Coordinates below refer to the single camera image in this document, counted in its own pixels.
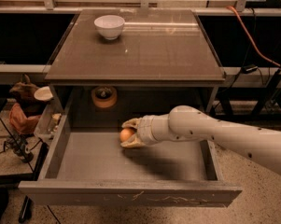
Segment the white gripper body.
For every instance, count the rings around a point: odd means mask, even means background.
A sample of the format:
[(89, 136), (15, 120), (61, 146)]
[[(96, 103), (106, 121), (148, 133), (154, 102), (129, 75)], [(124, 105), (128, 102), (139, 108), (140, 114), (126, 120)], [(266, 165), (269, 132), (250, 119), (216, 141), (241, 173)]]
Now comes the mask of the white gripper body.
[(145, 146), (155, 145), (159, 140), (153, 135), (153, 122), (156, 116), (144, 116), (137, 126), (137, 136)]

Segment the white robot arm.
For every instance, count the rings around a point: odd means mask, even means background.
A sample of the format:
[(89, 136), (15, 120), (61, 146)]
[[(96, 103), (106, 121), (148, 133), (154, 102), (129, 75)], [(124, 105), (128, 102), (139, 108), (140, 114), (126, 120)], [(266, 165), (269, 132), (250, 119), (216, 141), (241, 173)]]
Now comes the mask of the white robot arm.
[(281, 175), (279, 131), (214, 119), (187, 105), (177, 106), (165, 115), (129, 119), (122, 127), (134, 129), (134, 134), (121, 143), (124, 148), (208, 140)]

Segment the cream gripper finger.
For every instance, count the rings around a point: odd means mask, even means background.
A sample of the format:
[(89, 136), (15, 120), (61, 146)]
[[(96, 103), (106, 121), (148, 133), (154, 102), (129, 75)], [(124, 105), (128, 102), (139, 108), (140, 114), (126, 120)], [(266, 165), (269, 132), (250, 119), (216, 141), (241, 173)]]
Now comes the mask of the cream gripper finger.
[(125, 128), (137, 129), (140, 122), (141, 122), (141, 118), (139, 118), (139, 119), (137, 119), (137, 118), (129, 119), (129, 120), (123, 122), (121, 127), (123, 129), (125, 129)]
[(145, 144), (137, 134), (133, 134), (130, 137), (124, 137), (121, 140), (120, 145), (124, 148), (135, 148), (135, 147), (143, 147)]

